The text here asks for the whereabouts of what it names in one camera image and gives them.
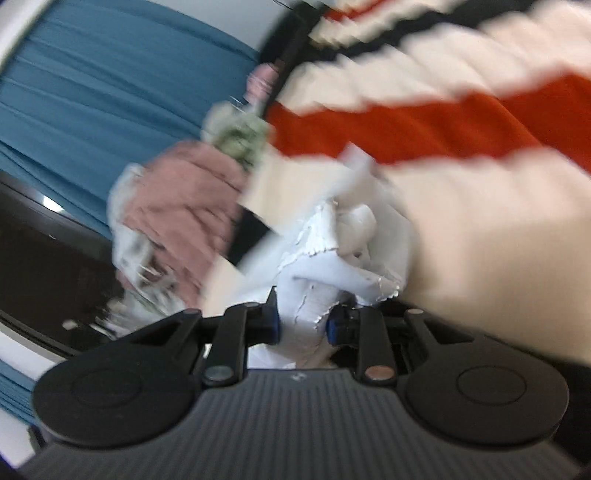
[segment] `blue fabric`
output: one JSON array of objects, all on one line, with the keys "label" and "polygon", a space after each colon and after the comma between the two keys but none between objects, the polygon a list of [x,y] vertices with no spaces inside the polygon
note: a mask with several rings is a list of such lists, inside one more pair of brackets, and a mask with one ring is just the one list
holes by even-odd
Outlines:
[{"label": "blue fabric", "polygon": [[35,382],[0,361],[0,408],[29,425],[35,423],[31,393]]},{"label": "blue fabric", "polygon": [[255,63],[235,38],[146,0],[57,0],[0,77],[0,169],[110,236],[125,165],[198,138]]}]

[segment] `striped fabric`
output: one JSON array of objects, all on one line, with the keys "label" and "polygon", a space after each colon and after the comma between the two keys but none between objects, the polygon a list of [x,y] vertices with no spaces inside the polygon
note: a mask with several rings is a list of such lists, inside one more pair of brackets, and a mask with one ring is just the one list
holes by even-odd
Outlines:
[{"label": "striped fabric", "polygon": [[277,228],[352,142],[418,231],[408,300],[591,364],[591,6],[341,5],[268,110],[273,147],[246,204]]}]

